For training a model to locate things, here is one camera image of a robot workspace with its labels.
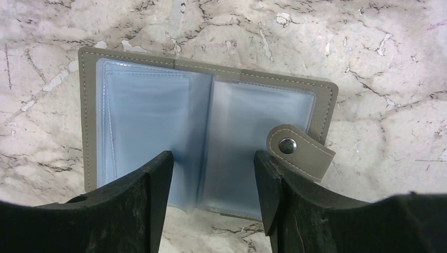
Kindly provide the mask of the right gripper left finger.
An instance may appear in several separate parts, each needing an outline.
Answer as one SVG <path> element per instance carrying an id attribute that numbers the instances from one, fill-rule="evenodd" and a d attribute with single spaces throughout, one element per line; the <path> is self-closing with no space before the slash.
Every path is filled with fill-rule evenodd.
<path id="1" fill-rule="evenodd" d="M 158 252 L 173 162 L 163 151 L 66 203 L 1 202 L 1 252 Z"/>

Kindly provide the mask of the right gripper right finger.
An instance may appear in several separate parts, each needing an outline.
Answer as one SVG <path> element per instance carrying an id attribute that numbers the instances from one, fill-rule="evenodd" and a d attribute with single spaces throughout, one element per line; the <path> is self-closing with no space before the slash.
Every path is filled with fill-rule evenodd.
<path id="1" fill-rule="evenodd" d="M 265 151 L 254 157 L 261 217 L 273 252 L 446 252 L 446 195 L 368 203 L 332 192 Z"/>

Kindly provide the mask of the grey leather card holder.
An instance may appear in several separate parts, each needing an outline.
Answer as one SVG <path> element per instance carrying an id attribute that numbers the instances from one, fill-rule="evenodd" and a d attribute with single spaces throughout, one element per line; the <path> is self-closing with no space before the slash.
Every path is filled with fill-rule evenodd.
<path id="1" fill-rule="evenodd" d="M 88 192 L 169 150 L 168 205 L 258 220 L 256 151 L 315 182 L 333 160 L 333 82 L 95 47 L 78 61 Z"/>

